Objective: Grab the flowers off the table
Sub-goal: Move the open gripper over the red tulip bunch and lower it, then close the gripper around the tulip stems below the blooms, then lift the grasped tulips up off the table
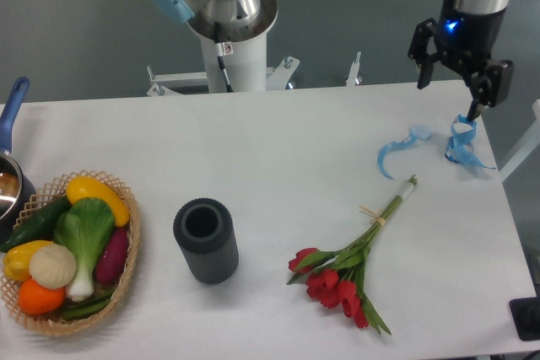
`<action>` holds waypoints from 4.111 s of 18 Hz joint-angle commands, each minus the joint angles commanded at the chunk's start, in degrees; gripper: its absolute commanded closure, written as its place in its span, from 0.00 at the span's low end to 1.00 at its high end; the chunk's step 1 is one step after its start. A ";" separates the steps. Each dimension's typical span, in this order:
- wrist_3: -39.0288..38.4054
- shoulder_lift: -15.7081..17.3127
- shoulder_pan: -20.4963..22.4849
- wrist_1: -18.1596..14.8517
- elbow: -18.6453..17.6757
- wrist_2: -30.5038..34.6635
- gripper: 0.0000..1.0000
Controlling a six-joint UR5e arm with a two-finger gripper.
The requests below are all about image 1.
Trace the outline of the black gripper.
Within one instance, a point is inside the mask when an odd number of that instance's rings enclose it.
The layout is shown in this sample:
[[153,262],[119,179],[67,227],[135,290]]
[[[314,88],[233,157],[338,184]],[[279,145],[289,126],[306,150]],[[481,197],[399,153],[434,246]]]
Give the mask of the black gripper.
[[[472,103],[467,121],[473,122],[486,108],[506,100],[514,72],[510,60],[489,60],[505,10],[475,14],[459,11],[459,0],[443,0],[438,24],[432,18],[419,23],[413,33],[408,57],[419,69],[417,88],[426,88],[432,79],[434,64],[440,63],[457,73],[468,88]],[[434,38],[434,53],[429,53]]]

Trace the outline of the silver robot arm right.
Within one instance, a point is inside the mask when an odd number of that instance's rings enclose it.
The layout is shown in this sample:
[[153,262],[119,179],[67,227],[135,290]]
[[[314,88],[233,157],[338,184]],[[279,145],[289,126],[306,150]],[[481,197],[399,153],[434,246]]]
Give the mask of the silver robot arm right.
[[419,68],[418,88],[431,81],[440,62],[466,83],[484,74],[510,0],[443,0],[438,19],[426,19],[414,31],[408,57]]

